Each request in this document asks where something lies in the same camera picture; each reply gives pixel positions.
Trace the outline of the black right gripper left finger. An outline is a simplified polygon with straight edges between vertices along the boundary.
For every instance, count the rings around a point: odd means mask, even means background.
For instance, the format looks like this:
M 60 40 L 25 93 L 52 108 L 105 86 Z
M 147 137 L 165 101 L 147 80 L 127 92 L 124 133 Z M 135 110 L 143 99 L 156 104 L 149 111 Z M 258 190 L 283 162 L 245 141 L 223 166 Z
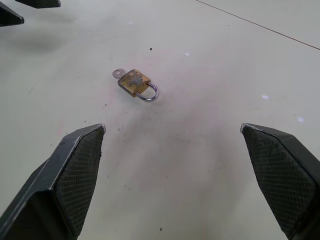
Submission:
M 66 135 L 0 216 L 0 240 L 78 240 L 95 191 L 103 123 Z

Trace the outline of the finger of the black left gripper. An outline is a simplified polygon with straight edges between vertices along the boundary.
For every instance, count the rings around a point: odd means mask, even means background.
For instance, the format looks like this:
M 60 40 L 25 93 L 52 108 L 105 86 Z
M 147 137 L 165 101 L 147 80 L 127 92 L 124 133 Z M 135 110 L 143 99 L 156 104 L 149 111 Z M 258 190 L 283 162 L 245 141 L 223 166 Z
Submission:
M 0 27 L 22 25 L 25 20 L 5 4 L 0 4 Z
M 60 8 L 60 0 L 15 0 L 21 4 L 27 5 L 35 9 Z

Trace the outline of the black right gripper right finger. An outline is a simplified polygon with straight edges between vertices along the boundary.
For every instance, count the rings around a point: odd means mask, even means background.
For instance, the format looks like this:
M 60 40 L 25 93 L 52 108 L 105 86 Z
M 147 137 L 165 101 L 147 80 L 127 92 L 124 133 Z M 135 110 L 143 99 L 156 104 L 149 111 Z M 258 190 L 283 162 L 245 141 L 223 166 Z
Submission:
M 320 240 L 320 161 L 293 135 L 243 123 L 258 186 L 288 240 Z

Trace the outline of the brass padlock with steel shackle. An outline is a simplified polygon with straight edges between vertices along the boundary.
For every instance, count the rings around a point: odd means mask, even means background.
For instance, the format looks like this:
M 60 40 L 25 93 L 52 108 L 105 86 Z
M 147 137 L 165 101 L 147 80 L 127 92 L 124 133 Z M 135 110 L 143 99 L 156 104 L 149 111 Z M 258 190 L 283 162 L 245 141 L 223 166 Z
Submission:
M 151 80 L 142 74 L 137 69 L 132 69 L 129 72 L 124 72 L 122 69 L 117 69 L 120 71 L 120 78 L 118 79 L 118 85 L 125 90 L 132 97 L 138 97 L 145 102 L 155 101 L 159 96 L 159 89 L 154 85 Z M 152 88 L 154 91 L 153 96 L 146 97 L 143 95 L 143 92 L 148 88 Z

